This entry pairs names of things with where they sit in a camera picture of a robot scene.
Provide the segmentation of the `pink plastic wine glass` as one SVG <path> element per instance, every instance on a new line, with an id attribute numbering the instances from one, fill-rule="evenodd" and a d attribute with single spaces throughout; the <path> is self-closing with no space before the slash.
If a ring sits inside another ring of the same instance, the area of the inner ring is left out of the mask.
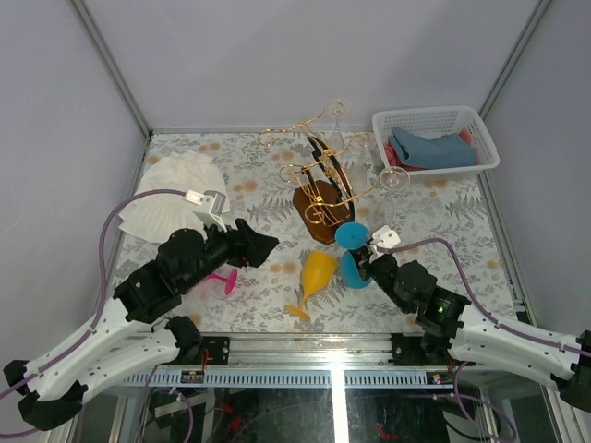
<path id="1" fill-rule="evenodd" d="M 238 270 L 233 269 L 227 276 L 220 275 L 218 273 L 212 273 L 207 277 L 207 281 L 209 280 L 216 280 L 222 281 L 224 283 L 224 294 L 230 295 L 235 288 L 236 281 L 238 277 Z"/>

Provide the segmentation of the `blue plastic wine glass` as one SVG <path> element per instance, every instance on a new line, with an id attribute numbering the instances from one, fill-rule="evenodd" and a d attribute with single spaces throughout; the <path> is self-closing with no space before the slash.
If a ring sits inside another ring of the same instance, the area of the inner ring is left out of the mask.
<path id="1" fill-rule="evenodd" d="M 340 269 L 345 286 L 356 290 L 369 286 L 371 280 L 362 279 L 353 255 L 355 250 L 366 244 L 368 240 L 367 227 L 355 221 L 344 223 L 336 230 L 334 239 L 337 245 L 344 249 Z"/>

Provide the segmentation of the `yellow plastic goblet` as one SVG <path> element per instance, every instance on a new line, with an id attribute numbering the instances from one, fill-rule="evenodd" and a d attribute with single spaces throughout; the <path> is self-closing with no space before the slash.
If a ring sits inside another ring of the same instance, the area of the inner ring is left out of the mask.
<path id="1" fill-rule="evenodd" d="M 322 251 L 311 251 L 301 272 L 303 295 L 298 305 L 286 305 L 288 313 L 305 321 L 310 321 L 310 315 L 305 310 L 308 299 L 322 291 L 332 280 L 338 267 L 338 260 Z"/>

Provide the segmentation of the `gold wire wine glass rack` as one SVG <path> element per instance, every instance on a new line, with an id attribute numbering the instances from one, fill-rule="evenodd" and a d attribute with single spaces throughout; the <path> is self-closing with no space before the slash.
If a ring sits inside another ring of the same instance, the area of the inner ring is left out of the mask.
<path id="1" fill-rule="evenodd" d="M 356 219 L 355 204 L 363 196 L 376 189 L 372 185 L 357 193 L 351 184 L 350 174 L 340 162 L 340 157 L 352 148 L 356 134 L 344 139 L 344 148 L 334 152 L 328 146 L 334 120 L 328 113 L 328 102 L 320 114 L 286 128 L 266 128 L 258 133 L 258 143 L 264 147 L 275 144 L 276 138 L 287 133 L 302 133 L 311 147 L 309 164 L 287 164 L 280 168 L 279 177 L 285 183 L 297 183 L 293 204 L 313 240 L 330 245 L 335 242 L 336 230 Z"/>

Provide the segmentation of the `ribbed clear wine glass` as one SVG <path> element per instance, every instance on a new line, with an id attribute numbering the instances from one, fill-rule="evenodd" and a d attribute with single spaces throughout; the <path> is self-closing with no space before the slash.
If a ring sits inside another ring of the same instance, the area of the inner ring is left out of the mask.
<path id="1" fill-rule="evenodd" d="M 341 131 L 341 123 L 350 114 L 351 102 L 346 99 L 337 99 L 329 103 L 328 113 L 334 120 L 333 130 L 328 137 L 327 143 L 332 151 L 341 151 L 344 148 L 344 137 Z"/>

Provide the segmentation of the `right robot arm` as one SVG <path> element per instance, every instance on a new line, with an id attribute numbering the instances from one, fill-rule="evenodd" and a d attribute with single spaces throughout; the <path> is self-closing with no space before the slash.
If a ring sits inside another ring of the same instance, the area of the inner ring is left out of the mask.
<path id="1" fill-rule="evenodd" d="M 417 261 L 364 246 L 352 253 L 362 278 L 373 280 L 423 330 L 421 353 L 432 364 L 473 362 L 528 378 L 558 392 L 561 400 L 590 409 L 590 333 L 562 334 L 496 317 L 473 293 L 460 295 L 438 284 Z"/>

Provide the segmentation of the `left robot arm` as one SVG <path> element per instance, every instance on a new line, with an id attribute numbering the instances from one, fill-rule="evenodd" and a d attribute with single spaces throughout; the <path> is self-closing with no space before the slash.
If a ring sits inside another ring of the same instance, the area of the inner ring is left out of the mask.
<path id="1" fill-rule="evenodd" d="M 155 259 L 115 288 L 95 318 L 44 356 L 5 366 L 8 385 L 21 396 L 22 420 L 35 430 L 49 431 L 125 377 L 151 366 L 196 362 L 203 339 L 187 316 L 171 317 L 162 329 L 132 345 L 119 344 L 180 305 L 183 295 L 221 266 L 258 268 L 278 244 L 243 219 L 223 229 L 210 226 L 205 233 L 172 233 Z"/>

